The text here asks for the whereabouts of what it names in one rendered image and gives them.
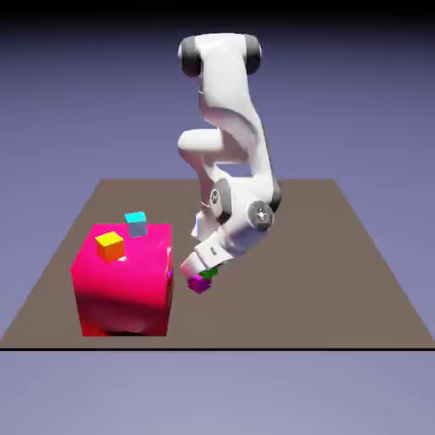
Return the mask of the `small yellow cube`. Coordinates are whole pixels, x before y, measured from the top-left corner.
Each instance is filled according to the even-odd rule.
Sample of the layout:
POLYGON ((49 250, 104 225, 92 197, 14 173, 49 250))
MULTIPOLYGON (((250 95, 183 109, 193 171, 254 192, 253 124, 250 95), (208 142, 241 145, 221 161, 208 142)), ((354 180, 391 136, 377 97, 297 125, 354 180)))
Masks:
POLYGON ((107 263, 125 257, 124 239, 116 232, 110 231, 95 238, 97 253, 107 263))

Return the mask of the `small magenta cube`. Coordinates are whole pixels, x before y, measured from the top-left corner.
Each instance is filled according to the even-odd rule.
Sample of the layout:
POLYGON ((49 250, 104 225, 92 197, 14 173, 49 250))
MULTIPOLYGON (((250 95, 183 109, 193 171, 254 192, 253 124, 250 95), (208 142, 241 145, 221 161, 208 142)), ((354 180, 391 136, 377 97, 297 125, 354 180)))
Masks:
POLYGON ((191 277, 187 281, 187 286, 196 293, 202 293, 211 287, 212 279, 204 278, 200 275, 191 277))

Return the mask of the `large pink box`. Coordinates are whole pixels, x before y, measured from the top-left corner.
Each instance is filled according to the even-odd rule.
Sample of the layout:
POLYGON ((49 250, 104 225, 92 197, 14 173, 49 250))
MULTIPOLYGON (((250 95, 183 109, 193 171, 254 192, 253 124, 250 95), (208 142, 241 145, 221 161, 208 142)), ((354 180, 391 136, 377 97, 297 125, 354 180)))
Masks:
POLYGON ((71 278, 83 336, 165 336, 173 289, 171 226, 149 224, 147 235, 131 238, 124 223, 94 224, 71 278), (107 263, 97 238, 112 231, 123 238, 124 258, 107 263))

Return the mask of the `small cyan cube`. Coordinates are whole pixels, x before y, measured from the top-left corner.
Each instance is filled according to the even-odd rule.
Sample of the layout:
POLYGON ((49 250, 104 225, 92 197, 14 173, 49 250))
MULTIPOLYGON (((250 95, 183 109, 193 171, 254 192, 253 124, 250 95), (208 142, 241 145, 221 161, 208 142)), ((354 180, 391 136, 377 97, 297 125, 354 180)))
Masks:
POLYGON ((147 235, 147 217, 143 211, 129 212, 124 217, 131 238, 147 235))

